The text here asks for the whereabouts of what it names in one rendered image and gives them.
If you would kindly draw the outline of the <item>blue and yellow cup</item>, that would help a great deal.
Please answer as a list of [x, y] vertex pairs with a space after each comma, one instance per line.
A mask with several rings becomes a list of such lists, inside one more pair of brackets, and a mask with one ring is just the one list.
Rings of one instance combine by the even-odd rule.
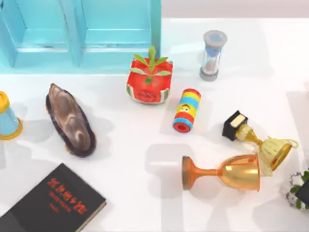
[[11, 109], [8, 96], [0, 91], [0, 140], [14, 139], [22, 130], [22, 121]]

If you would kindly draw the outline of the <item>gold trophy with black base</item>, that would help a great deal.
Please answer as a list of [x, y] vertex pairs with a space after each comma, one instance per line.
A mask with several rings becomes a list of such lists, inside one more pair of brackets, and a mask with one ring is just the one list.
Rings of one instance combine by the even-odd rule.
[[272, 176], [291, 149], [299, 147], [299, 143], [292, 139], [272, 137], [267, 137], [265, 140], [259, 139], [248, 124], [248, 118], [240, 111], [236, 111], [224, 122], [222, 136], [231, 141], [238, 140], [257, 145], [257, 155], [263, 176]]

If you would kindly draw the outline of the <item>grey hourglass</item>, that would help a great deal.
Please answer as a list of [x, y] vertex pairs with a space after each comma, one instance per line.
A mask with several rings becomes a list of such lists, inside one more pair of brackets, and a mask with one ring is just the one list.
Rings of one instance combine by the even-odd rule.
[[203, 35], [205, 49], [199, 75], [204, 81], [214, 81], [219, 73], [219, 65], [223, 46], [227, 35], [220, 30], [209, 30]]

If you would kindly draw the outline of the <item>red watermelon plant pot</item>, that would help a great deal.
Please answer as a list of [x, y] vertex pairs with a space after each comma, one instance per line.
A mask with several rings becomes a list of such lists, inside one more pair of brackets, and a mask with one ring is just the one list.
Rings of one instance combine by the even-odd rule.
[[167, 57], [156, 58], [151, 46], [148, 57], [135, 54], [126, 90], [131, 98], [145, 104], [161, 104], [169, 96], [173, 63]]

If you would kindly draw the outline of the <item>copper gold goblet trophy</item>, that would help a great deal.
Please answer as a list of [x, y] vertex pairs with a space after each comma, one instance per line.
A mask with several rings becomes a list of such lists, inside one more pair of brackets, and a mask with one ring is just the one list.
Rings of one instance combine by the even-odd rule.
[[240, 190], [260, 190], [260, 168], [257, 155], [233, 156], [217, 169], [201, 169], [188, 156], [182, 157], [182, 185], [190, 190], [195, 181], [203, 176], [216, 176], [225, 185]]

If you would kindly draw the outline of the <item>black book with red lettering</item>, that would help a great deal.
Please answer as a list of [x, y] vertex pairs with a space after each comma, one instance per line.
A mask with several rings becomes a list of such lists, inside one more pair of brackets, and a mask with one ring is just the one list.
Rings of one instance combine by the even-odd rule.
[[80, 232], [105, 205], [62, 163], [0, 217], [0, 232]]

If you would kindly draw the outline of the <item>striped colourful cylinder toy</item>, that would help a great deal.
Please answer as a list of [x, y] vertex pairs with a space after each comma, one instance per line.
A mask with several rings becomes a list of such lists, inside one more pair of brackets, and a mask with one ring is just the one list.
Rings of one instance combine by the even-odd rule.
[[187, 88], [183, 91], [172, 123], [176, 131], [188, 133], [192, 129], [200, 100], [201, 94], [196, 89]]

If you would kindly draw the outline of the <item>light blue rack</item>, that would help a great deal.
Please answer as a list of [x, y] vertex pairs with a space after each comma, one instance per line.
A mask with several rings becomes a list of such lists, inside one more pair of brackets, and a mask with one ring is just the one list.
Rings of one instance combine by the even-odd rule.
[[161, 20], [162, 0], [0, 0], [0, 74], [125, 73]]

